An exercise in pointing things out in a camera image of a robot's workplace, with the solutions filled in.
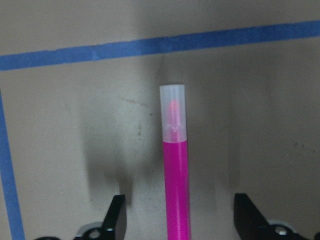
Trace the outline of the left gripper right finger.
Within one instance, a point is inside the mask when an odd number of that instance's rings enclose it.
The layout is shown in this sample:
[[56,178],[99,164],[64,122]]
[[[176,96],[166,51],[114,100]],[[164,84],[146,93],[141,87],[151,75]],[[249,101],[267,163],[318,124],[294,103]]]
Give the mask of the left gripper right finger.
[[233,200],[233,223],[241,240],[304,240],[284,223],[270,223],[245,193]]

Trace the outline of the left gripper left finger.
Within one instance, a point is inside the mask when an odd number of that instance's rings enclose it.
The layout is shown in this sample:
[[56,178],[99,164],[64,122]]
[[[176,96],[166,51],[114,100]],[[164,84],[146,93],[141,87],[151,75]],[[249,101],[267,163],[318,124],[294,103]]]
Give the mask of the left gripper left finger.
[[115,195],[101,224],[82,227],[75,240],[124,240],[126,235],[126,196]]

